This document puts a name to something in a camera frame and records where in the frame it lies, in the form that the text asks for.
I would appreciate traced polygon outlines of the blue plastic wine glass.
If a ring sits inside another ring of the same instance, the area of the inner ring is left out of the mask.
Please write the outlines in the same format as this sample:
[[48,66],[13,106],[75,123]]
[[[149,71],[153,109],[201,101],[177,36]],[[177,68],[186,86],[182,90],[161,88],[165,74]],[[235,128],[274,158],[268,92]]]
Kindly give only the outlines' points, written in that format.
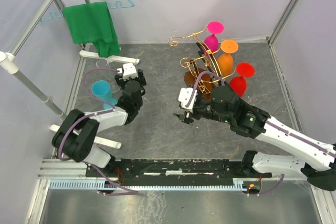
[[111,109],[111,105],[116,105],[118,102],[112,96],[110,83],[104,80],[96,81],[91,88],[92,94],[99,100],[103,101],[103,108]]

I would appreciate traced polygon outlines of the clear wine glass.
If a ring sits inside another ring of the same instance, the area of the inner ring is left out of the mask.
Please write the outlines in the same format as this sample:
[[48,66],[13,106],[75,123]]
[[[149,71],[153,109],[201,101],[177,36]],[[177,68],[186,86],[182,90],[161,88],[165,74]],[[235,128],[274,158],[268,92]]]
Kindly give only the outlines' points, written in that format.
[[111,70],[110,64],[106,58],[98,59],[96,67],[98,70]]

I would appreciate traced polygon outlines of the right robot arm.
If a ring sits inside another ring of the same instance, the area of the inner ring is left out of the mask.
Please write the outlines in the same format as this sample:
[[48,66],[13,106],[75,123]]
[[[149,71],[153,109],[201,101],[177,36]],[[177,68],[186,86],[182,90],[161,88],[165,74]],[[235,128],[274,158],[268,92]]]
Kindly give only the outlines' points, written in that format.
[[229,86],[216,87],[206,100],[193,88],[181,88],[177,100],[183,114],[177,117],[186,124],[201,118],[229,124],[237,135],[263,141],[288,153],[252,154],[240,164],[246,177],[256,173],[305,176],[320,189],[335,191],[335,145],[315,140],[277,120],[268,112],[252,106]]

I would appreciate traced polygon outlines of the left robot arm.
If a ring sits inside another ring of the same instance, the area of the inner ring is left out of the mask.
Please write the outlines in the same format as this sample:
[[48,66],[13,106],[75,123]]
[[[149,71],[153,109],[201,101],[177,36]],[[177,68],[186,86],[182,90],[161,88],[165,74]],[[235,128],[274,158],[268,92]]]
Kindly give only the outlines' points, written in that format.
[[110,108],[96,112],[82,112],[73,109],[52,138],[58,158],[84,162],[97,167],[104,177],[112,176],[116,171],[115,157],[94,145],[98,132],[115,126],[131,123],[143,105],[146,79],[141,69],[130,73],[124,69],[115,76],[122,94],[116,105],[108,102]]

